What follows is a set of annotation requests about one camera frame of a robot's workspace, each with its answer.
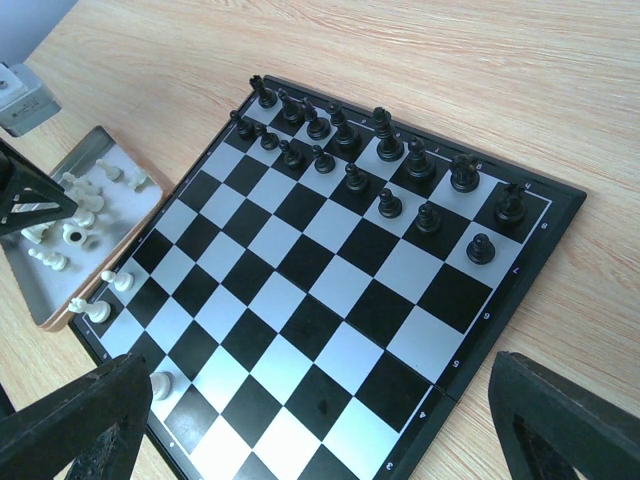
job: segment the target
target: white square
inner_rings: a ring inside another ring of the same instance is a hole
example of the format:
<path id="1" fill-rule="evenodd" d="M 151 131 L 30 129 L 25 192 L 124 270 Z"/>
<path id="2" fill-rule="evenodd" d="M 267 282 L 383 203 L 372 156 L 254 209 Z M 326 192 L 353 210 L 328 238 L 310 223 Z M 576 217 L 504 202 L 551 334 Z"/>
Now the white square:
<path id="1" fill-rule="evenodd" d="M 371 480 L 397 440 L 398 433 L 393 428 L 352 398 L 324 445 L 360 480 Z"/>
<path id="2" fill-rule="evenodd" d="M 248 375 L 249 372 L 219 346 L 193 380 L 193 384 L 217 412 L 222 412 Z"/>
<path id="3" fill-rule="evenodd" d="M 196 212 L 176 199 L 156 224 L 156 230 L 176 243 L 196 215 Z"/>
<path id="4" fill-rule="evenodd" d="M 387 350 L 435 384 L 463 339 L 460 332 L 414 307 Z"/>
<path id="5" fill-rule="evenodd" d="M 254 452 L 278 480 L 297 480 L 319 446 L 320 440 L 282 408 Z"/>
<path id="6" fill-rule="evenodd" d="M 172 295 L 195 264 L 196 262 L 174 245 L 153 270 L 151 277 Z"/>
<path id="7" fill-rule="evenodd" d="M 309 293 L 345 318 L 371 282 L 371 277 L 335 256 Z"/>
<path id="8" fill-rule="evenodd" d="M 376 280 L 418 303 L 443 262 L 402 239 L 376 273 Z"/>
<path id="9" fill-rule="evenodd" d="M 400 168 L 405 157 L 409 154 L 409 149 L 407 143 L 404 142 L 404 153 L 402 157 L 394 162 L 385 162 L 380 159 L 376 150 L 379 143 L 380 140 L 373 138 L 356 160 L 356 165 L 365 172 L 373 173 L 383 180 L 391 180 L 393 174 L 396 173 L 396 170 Z"/>
<path id="10" fill-rule="evenodd" d="M 251 370 L 251 376 L 284 405 L 311 368 L 311 363 L 297 348 L 278 335 Z"/>
<path id="11" fill-rule="evenodd" d="M 151 411 L 158 417 L 158 420 L 164 422 L 180 401 L 184 392 L 187 391 L 191 382 L 169 357 L 164 357 L 164 360 L 160 362 L 160 365 L 158 365 L 155 371 L 168 373 L 171 377 L 171 390 L 169 390 L 169 395 L 164 400 L 151 403 Z"/>
<path id="12" fill-rule="evenodd" d="M 143 331 L 142 325 L 125 308 L 102 336 L 100 343 L 111 358 L 115 358 L 127 353 Z"/>
<path id="13" fill-rule="evenodd" d="M 478 172 L 478 187 L 469 193 L 460 193 L 451 186 L 451 171 L 447 171 L 429 200 L 469 220 L 473 220 L 489 195 L 499 183 L 497 178 Z"/>
<path id="14" fill-rule="evenodd" d="M 222 142 L 202 165 L 202 171 L 224 182 L 243 157 L 240 150 Z"/>
<path id="15" fill-rule="evenodd" d="M 300 237 L 300 232 L 278 217 L 270 217 L 249 245 L 249 250 L 273 268 L 287 256 Z"/>
<path id="16" fill-rule="evenodd" d="M 147 326 L 147 333 L 162 350 L 169 352 L 190 323 L 191 315 L 173 297 L 169 297 Z"/>
<path id="17" fill-rule="evenodd" d="M 294 180 L 270 168 L 253 187 L 247 198 L 267 212 L 273 213 L 287 198 L 295 184 Z"/>
<path id="18" fill-rule="evenodd" d="M 304 233 L 323 247 L 337 253 L 359 221 L 360 217 L 351 210 L 333 200 L 327 200 Z"/>
<path id="19" fill-rule="evenodd" d="M 198 265 L 215 280 L 222 282 L 243 253 L 244 248 L 240 244 L 220 232 L 204 251 Z"/>
<path id="20" fill-rule="evenodd" d="M 229 290 L 218 285 L 195 320 L 216 342 L 222 343 L 246 308 Z"/>
<path id="21" fill-rule="evenodd" d="M 355 395 L 382 353 L 383 350 L 375 343 L 347 323 L 342 323 L 320 352 L 316 365 Z"/>
<path id="22" fill-rule="evenodd" d="M 478 233 L 484 233 L 489 237 L 496 249 L 496 255 L 486 265 L 478 265 L 469 260 L 467 245 Z M 516 257 L 520 254 L 523 245 L 494 232 L 482 225 L 471 222 L 462 237 L 447 257 L 445 263 L 457 268 L 461 272 L 470 275 L 476 280 L 491 288 L 497 288 L 504 276 L 509 272 Z"/>
<path id="23" fill-rule="evenodd" d="M 244 201 L 244 197 L 225 184 L 215 191 L 200 213 L 223 228 L 229 219 L 236 213 L 238 207 Z"/>
<path id="24" fill-rule="evenodd" d="M 369 220 L 371 223 L 375 223 L 379 227 L 384 228 L 386 231 L 393 233 L 398 237 L 402 237 L 411 226 L 411 223 L 415 220 L 416 215 L 418 214 L 418 208 L 420 205 L 425 203 L 426 200 L 421 196 L 416 195 L 409 190 L 405 190 L 393 183 L 387 183 L 385 187 L 391 190 L 391 193 L 398 197 L 402 202 L 402 212 L 400 215 L 396 218 L 383 217 L 380 214 L 380 210 L 378 210 L 380 201 L 376 199 L 376 201 L 369 207 L 369 210 L 364 214 L 364 218 Z"/>
<path id="25" fill-rule="evenodd" d="M 251 447 L 224 418 L 218 417 L 189 459 L 203 478 L 233 480 L 250 453 Z"/>
<path id="26" fill-rule="evenodd" d="M 304 292 L 277 272 L 271 274 L 249 308 L 276 332 L 304 299 Z"/>

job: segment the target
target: black square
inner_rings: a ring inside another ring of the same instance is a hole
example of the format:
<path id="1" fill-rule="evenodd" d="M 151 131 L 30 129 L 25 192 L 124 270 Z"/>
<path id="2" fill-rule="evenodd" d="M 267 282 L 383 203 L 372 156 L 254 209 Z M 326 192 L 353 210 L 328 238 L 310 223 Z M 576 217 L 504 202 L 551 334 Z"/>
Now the black square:
<path id="1" fill-rule="evenodd" d="M 247 309 L 222 342 L 240 365 L 251 371 L 276 336 L 273 328 Z"/>
<path id="2" fill-rule="evenodd" d="M 324 445 L 320 445 L 311 457 L 298 480 L 358 480 L 336 456 Z"/>
<path id="3" fill-rule="evenodd" d="M 318 439 L 324 440 L 350 400 L 349 392 L 316 365 L 311 365 L 285 408 Z"/>
<path id="4" fill-rule="evenodd" d="M 418 305 L 465 333 L 489 294 L 491 288 L 445 263 Z"/>
<path id="5" fill-rule="evenodd" d="M 217 287 L 218 282 L 199 265 L 195 265 L 173 292 L 173 298 L 189 315 L 195 317 Z"/>
<path id="6" fill-rule="evenodd" d="M 219 231 L 220 229 L 209 219 L 198 214 L 180 236 L 176 245 L 197 262 Z"/>
<path id="7" fill-rule="evenodd" d="M 367 173 L 367 178 L 369 184 L 364 191 L 352 192 L 347 188 L 345 177 L 345 180 L 342 180 L 331 194 L 331 200 L 360 216 L 364 215 L 387 184 L 387 182 L 382 180 L 380 177 L 376 177 L 371 173 Z"/>
<path id="8" fill-rule="evenodd" d="M 147 328 L 168 298 L 169 294 L 158 285 L 158 282 L 148 278 L 131 299 L 127 309 L 140 322 L 140 325 Z"/>
<path id="9" fill-rule="evenodd" d="M 280 402 L 249 375 L 222 412 L 222 416 L 253 448 L 280 408 Z"/>
<path id="10" fill-rule="evenodd" d="M 396 432 L 407 423 L 430 383 L 388 352 L 364 381 L 356 398 Z"/>
<path id="11" fill-rule="evenodd" d="M 345 160 L 347 162 L 355 162 L 362 154 L 364 149 L 367 148 L 367 145 L 369 145 L 369 142 L 373 139 L 374 135 L 372 130 L 363 128 L 356 123 L 350 122 L 350 125 L 360 133 L 360 144 L 357 146 L 357 148 L 348 151 L 340 150 L 340 147 L 338 147 L 338 139 L 336 134 L 331 138 L 331 140 L 329 140 L 329 143 L 327 143 L 325 152 L 328 152 L 331 155 L 335 155 L 336 157 L 341 158 L 342 160 Z"/>
<path id="12" fill-rule="evenodd" d="M 187 453 L 191 453 L 216 418 L 218 412 L 191 385 L 164 423 Z"/>
<path id="13" fill-rule="evenodd" d="M 427 203 L 440 216 L 440 228 L 436 232 L 426 235 L 418 230 L 414 220 L 402 238 L 444 261 L 458 244 L 460 237 L 471 222 L 438 204 Z"/>
<path id="14" fill-rule="evenodd" d="M 231 171 L 224 183 L 246 197 L 268 169 L 269 167 L 264 163 L 245 155 L 236 165 L 236 168 Z"/>
<path id="15" fill-rule="evenodd" d="M 399 240 L 392 233 L 363 218 L 344 242 L 338 255 L 373 277 Z"/>
<path id="16" fill-rule="evenodd" d="M 547 206 L 547 201 L 524 192 L 523 199 L 527 206 L 527 213 L 524 218 L 520 223 L 513 226 L 502 225 L 496 221 L 495 207 L 502 198 L 502 193 L 506 186 L 507 185 L 503 183 L 498 183 L 495 186 L 491 195 L 489 195 L 489 198 L 487 198 L 484 205 L 482 205 L 482 208 L 477 213 L 474 222 L 484 225 L 494 232 L 498 232 L 499 234 L 518 243 L 523 243 L 531 229 L 540 218 L 540 215 L 542 215 L 542 212 Z"/>
<path id="17" fill-rule="evenodd" d="M 225 225 L 223 232 L 248 247 L 271 215 L 251 200 L 245 200 Z"/>
<path id="18" fill-rule="evenodd" d="M 180 200 L 199 212 L 219 186 L 218 180 L 200 170 L 189 186 L 180 194 Z"/>
<path id="19" fill-rule="evenodd" d="M 276 210 L 276 216 L 302 232 L 325 201 L 319 193 L 297 183 Z"/>
<path id="20" fill-rule="evenodd" d="M 173 243 L 158 230 L 153 230 L 133 254 L 133 258 L 148 273 L 153 272 Z"/>
<path id="21" fill-rule="evenodd" d="M 307 171 L 309 165 L 313 163 L 313 150 L 311 149 L 311 145 L 301 142 L 298 139 L 291 140 L 291 149 L 299 151 L 303 157 L 302 164 L 296 168 L 295 170 L 290 169 L 286 163 L 284 163 L 284 153 L 281 153 L 280 156 L 273 162 L 273 168 L 278 170 L 280 173 L 286 175 L 289 178 L 294 179 L 296 182 L 302 178 L 304 172 Z"/>
<path id="22" fill-rule="evenodd" d="M 255 253 L 246 250 L 222 281 L 222 285 L 245 305 L 260 291 L 273 268 Z"/>
<path id="23" fill-rule="evenodd" d="M 211 335 L 197 322 L 191 322 L 169 352 L 169 356 L 193 382 L 217 347 L 218 342 L 211 338 Z"/>
<path id="24" fill-rule="evenodd" d="M 333 253 L 329 250 L 301 235 L 278 266 L 278 272 L 309 291 L 332 258 Z"/>
<path id="25" fill-rule="evenodd" d="M 280 334 L 315 361 L 341 322 L 338 315 L 314 298 L 306 296 Z"/>
<path id="26" fill-rule="evenodd" d="M 373 280 L 346 320 L 379 346 L 387 348 L 412 309 L 411 302 Z"/>

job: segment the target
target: wooden table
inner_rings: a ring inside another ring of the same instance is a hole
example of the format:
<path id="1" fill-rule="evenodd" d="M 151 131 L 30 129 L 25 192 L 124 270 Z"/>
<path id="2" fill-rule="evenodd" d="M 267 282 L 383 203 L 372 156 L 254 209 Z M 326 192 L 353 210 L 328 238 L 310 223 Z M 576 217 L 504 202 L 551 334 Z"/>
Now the wooden table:
<path id="1" fill-rule="evenodd" d="M 28 64 L 64 110 L 12 141 L 51 169 L 103 125 L 177 182 L 272 74 L 569 181 L 589 197 L 414 474 L 508 478 L 487 381 L 519 351 L 640 415 L 635 0 L 84 0 Z M 20 409 L 94 367 L 34 327 L 0 259 L 0 382 Z M 169 478 L 145 440 L 135 478 Z"/>

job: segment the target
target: black pawn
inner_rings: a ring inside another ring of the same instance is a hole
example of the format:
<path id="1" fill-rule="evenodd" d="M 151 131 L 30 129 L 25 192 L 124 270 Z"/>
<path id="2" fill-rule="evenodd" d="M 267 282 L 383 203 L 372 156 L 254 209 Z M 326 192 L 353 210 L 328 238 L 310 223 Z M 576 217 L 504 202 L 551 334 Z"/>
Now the black pawn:
<path id="1" fill-rule="evenodd" d="M 395 162 L 404 153 L 404 143 L 396 137 L 396 130 L 391 126 L 391 114 L 382 107 L 373 110 L 373 125 L 378 143 L 378 156 L 385 162 Z"/>
<path id="2" fill-rule="evenodd" d="M 338 132 L 334 137 L 338 148 L 343 151 L 357 148 L 362 142 L 360 132 L 347 119 L 342 110 L 342 104 L 340 102 L 331 102 L 327 113 L 331 115 L 331 125 L 338 127 Z"/>
<path id="3" fill-rule="evenodd" d="M 478 159 L 471 154 L 457 155 L 451 162 L 451 186 L 461 193 L 473 192 L 480 182 Z"/>
<path id="4" fill-rule="evenodd" d="M 440 214 L 433 208 L 430 203 L 424 203 L 418 207 L 418 216 L 416 217 L 416 228 L 420 232 L 431 235 L 440 229 Z"/>
<path id="5" fill-rule="evenodd" d="M 267 132 L 267 127 L 264 123 L 256 122 L 255 131 L 256 135 L 260 137 L 260 146 L 265 150 L 274 150 L 278 146 L 280 141 L 278 135 L 273 132 Z"/>
<path id="6" fill-rule="evenodd" d="M 344 171 L 347 173 L 345 177 L 347 188 L 352 192 L 362 192 L 369 185 L 367 174 L 356 167 L 355 164 L 348 163 Z"/>
<path id="7" fill-rule="evenodd" d="M 255 138 L 256 132 L 253 123 L 242 118 L 237 110 L 231 110 L 229 118 L 231 118 L 231 122 L 236 126 L 236 131 L 240 138 L 243 140 L 252 140 Z"/>
<path id="8" fill-rule="evenodd" d="M 331 133 L 329 120 L 318 117 L 318 112 L 308 98 L 303 98 L 302 104 L 304 105 L 304 118 L 309 122 L 309 125 L 307 125 L 307 135 L 309 135 L 309 138 L 316 141 L 327 138 Z"/>
<path id="9" fill-rule="evenodd" d="M 278 97 L 282 102 L 282 113 L 287 123 L 293 126 L 302 125 L 304 123 L 302 104 L 291 98 L 283 89 L 278 90 Z"/>
<path id="10" fill-rule="evenodd" d="M 524 187 L 511 183 L 504 187 L 502 198 L 496 203 L 495 215 L 498 223 L 511 226 L 517 225 L 527 214 L 527 204 L 524 203 Z"/>
<path id="11" fill-rule="evenodd" d="M 489 237 L 484 233 L 479 233 L 467 246 L 467 257 L 473 263 L 486 265 L 496 256 L 496 247 L 493 246 Z"/>
<path id="12" fill-rule="evenodd" d="M 304 156 L 300 150 L 295 150 L 287 140 L 281 140 L 279 146 L 284 154 L 284 164 L 291 170 L 300 168 L 304 163 Z"/>
<path id="13" fill-rule="evenodd" d="M 414 182 L 424 182 L 429 180 L 436 173 L 436 164 L 424 149 L 424 142 L 418 137 L 412 137 L 409 142 L 409 155 L 406 160 L 409 177 Z"/>
<path id="14" fill-rule="evenodd" d="M 398 197 L 394 197 L 388 188 L 382 189 L 379 198 L 378 211 L 383 217 L 396 218 L 402 213 L 402 202 Z"/>
<path id="15" fill-rule="evenodd" d="M 313 151 L 313 166 L 318 173 L 333 171 L 336 166 L 333 155 L 326 153 L 320 145 L 314 145 L 311 150 Z"/>
<path id="16" fill-rule="evenodd" d="M 249 79 L 249 84 L 258 93 L 258 103 L 262 108 L 271 108 L 278 102 L 276 93 L 264 86 L 262 77 L 260 75 L 254 75 Z"/>

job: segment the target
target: chess piece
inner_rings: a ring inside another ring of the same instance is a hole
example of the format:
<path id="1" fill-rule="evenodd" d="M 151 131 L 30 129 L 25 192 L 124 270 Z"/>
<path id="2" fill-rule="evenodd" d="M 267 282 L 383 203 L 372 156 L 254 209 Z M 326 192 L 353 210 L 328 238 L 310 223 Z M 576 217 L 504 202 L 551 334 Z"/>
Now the chess piece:
<path id="1" fill-rule="evenodd" d="M 378 211 L 383 217 L 396 218 L 402 213 L 402 202 L 388 188 L 382 189 L 379 198 Z"/>
<path id="2" fill-rule="evenodd" d="M 404 143 L 396 137 L 396 130 L 391 126 L 391 114 L 382 107 L 373 110 L 373 124 L 376 137 L 380 139 L 377 152 L 381 160 L 395 162 L 404 154 Z"/>
<path id="3" fill-rule="evenodd" d="M 496 248 L 484 233 L 479 233 L 473 237 L 473 240 L 467 246 L 467 257 L 478 265 L 486 265 L 493 260 L 495 255 Z"/>
<path id="4" fill-rule="evenodd" d="M 130 273 L 115 273 L 111 270 L 105 270 L 100 275 L 100 278 L 113 285 L 118 292 L 126 292 L 133 286 L 133 275 Z"/>

